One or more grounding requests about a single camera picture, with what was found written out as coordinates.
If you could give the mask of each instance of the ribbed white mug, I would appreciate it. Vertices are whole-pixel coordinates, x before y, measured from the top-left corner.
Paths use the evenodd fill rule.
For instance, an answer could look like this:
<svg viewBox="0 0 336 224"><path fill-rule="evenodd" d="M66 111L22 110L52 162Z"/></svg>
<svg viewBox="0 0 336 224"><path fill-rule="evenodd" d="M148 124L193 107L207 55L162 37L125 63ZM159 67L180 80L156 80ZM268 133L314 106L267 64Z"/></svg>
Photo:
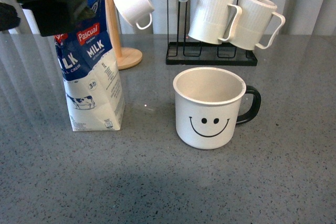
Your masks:
<svg viewBox="0 0 336 224"><path fill-rule="evenodd" d="M276 12L277 5L270 0L239 0L238 5L243 13L237 24L235 36L229 42L245 50L254 50L256 46L261 49L270 47L277 32L286 21L284 16ZM280 25L272 34L268 44L263 46L259 42L273 16L280 19Z"/></svg>
<svg viewBox="0 0 336 224"><path fill-rule="evenodd" d="M114 0L114 4L120 15L132 27L136 25L138 29L144 30L152 24L154 6L151 0ZM147 15L150 17L149 24L141 27L138 22Z"/></svg>
<svg viewBox="0 0 336 224"><path fill-rule="evenodd" d="M239 6L232 3L233 0L198 0L188 35L199 41L216 45L230 40L234 36L242 11ZM236 8L236 14L230 28L227 28L228 35L223 38L230 7Z"/></svg>

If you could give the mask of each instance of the white mug handle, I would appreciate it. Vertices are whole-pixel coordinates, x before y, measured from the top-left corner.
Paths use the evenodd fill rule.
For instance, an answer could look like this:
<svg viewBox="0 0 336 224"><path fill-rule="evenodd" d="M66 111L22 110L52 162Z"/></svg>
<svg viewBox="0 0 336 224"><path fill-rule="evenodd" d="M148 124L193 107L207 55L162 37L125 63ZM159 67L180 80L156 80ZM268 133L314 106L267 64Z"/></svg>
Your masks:
<svg viewBox="0 0 336 224"><path fill-rule="evenodd" d="M235 36L235 32L236 32L236 28L237 28L237 25L238 25L238 21L240 19L240 16L243 12L242 8L238 5L232 5L232 4L228 4L228 6L231 6L231 7L234 7L236 8L236 15L232 21L232 24L231 24L231 27L230 27L230 31L229 31L229 35L227 36L227 38L218 38L219 40L223 41L223 42L226 42L228 40L231 40L234 36Z"/></svg>
<svg viewBox="0 0 336 224"><path fill-rule="evenodd" d="M273 12L272 15L274 15L274 16L280 18L281 23L280 23L280 25L278 26L278 28L275 29L274 33L272 34L271 38L269 39L269 42L268 42L268 45L267 45L267 46L263 46L262 44L258 43L258 44L256 44L256 47L259 47L259 48L261 48L261 49L266 49L266 48L270 47L270 46L272 45L272 43L273 43L273 40L274 40L274 38L275 38L275 36L276 36L276 33L278 32L278 30L280 30L280 28L281 28L282 26L284 26L284 24L285 24L285 22L286 22L285 17L283 17L281 14L278 14L278 13L276 13L276 12Z"/></svg>
<svg viewBox="0 0 336 224"><path fill-rule="evenodd" d="M149 24L144 27L141 27L139 23L136 22L136 26L138 27L138 29L145 30L146 28L148 28L152 24L152 13L149 13L149 18L150 18Z"/></svg>

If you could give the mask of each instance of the black mug handle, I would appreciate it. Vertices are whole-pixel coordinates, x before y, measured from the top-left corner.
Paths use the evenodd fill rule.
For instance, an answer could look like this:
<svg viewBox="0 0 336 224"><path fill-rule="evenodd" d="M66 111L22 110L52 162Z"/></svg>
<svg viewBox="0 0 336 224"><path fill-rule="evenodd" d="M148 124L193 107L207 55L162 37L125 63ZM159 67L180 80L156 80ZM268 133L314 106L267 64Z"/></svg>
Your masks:
<svg viewBox="0 0 336 224"><path fill-rule="evenodd" d="M239 115L237 118L236 125L247 123L251 121L259 112L260 105L261 105L261 95L259 91L249 85L246 85L246 92L245 94L252 94L253 95L253 102L251 108L243 115Z"/></svg>

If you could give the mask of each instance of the milk carton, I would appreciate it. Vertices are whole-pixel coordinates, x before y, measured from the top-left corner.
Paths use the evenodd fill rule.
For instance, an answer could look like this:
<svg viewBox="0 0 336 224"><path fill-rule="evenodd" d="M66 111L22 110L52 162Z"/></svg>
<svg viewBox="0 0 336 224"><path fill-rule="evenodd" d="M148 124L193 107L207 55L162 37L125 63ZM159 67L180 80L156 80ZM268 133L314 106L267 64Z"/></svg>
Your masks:
<svg viewBox="0 0 336 224"><path fill-rule="evenodd" d="M74 31L55 36L73 131L119 130L125 107L104 0L88 0L96 13Z"/></svg>

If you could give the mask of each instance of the smiley face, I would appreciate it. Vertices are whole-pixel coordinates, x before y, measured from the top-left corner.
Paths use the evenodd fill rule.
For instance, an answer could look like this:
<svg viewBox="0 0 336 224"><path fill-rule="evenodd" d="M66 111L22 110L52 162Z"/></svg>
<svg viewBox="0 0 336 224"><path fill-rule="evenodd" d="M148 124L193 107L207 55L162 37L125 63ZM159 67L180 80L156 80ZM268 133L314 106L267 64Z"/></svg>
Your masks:
<svg viewBox="0 0 336 224"><path fill-rule="evenodd" d="M223 132L223 131L225 130L225 128L226 128L226 126L227 126L227 124L229 123L229 120L230 120L230 119L227 119L226 124L225 124L225 126L222 128L222 130L219 131L219 132L217 132L217 133L215 133L214 135L203 135L203 134L199 133L199 132L195 129L195 127L194 127L194 125L193 125L192 117L189 116L189 118L190 118L190 124L191 124L191 127L193 128L194 132L196 132L198 135L200 135L200 136L202 136L202 137L214 137L214 136L218 136L219 134L221 134L221 132ZM215 118L215 119L213 120L213 122L208 122L208 119L207 119L207 118L202 118L201 122L202 122L204 125L206 125L206 127L211 127L211 126L212 126L212 125L210 125L211 123L213 123L213 124L218 124L218 123L220 123L218 118Z"/></svg>

